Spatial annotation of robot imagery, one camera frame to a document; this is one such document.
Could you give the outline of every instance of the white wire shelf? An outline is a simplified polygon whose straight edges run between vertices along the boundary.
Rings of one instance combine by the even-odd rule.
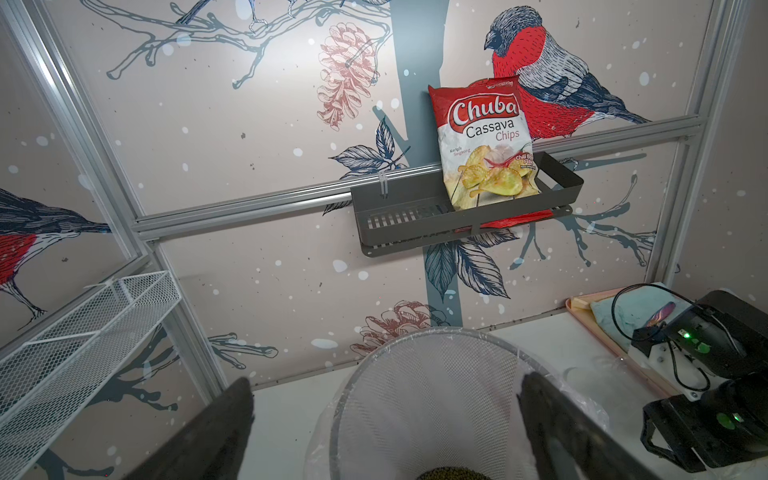
[[[180,300],[168,271],[112,280],[0,359],[0,480],[21,478]]]

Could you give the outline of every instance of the chip bag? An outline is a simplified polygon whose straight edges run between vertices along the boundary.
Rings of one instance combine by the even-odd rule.
[[[466,88],[429,87],[443,182],[456,210],[541,193],[518,79],[489,78]]]

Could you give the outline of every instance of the bullfinch illustration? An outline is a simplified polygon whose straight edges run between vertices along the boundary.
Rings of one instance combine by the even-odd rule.
[[[494,77],[519,76],[520,103],[534,139],[569,136],[603,118],[648,121],[627,110],[583,60],[558,45],[532,7],[510,8],[496,17],[485,37],[488,48]]]
[[[26,325],[45,311],[30,302],[16,286],[14,278],[18,269],[54,243],[86,232],[110,233],[111,230],[106,223],[91,222],[72,210],[16,197],[0,188],[0,291],[30,309],[32,318]]]

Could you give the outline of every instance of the green indicator light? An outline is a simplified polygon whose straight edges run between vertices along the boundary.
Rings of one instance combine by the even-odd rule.
[[[729,430],[735,430],[736,426],[733,424],[733,421],[730,419],[730,417],[724,413],[718,413],[717,416],[717,422],[720,423],[723,427]]]

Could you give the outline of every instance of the gray metal shelf basket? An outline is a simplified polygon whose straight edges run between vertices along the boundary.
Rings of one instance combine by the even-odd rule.
[[[550,155],[534,154],[534,162],[559,187],[539,181],[539,195],[518,198],[468,210],[454,210],[442,172],[390,180],[386,184],[353,187],[357,231],[362,252],[380,257],[435,243],[471,237],[487,231],[482,224],[551,210],[551,218],[572,214],[584,180]]]
[[[180,300],[167,271],[112,280],[0,359],[0,480],[21,478]]]

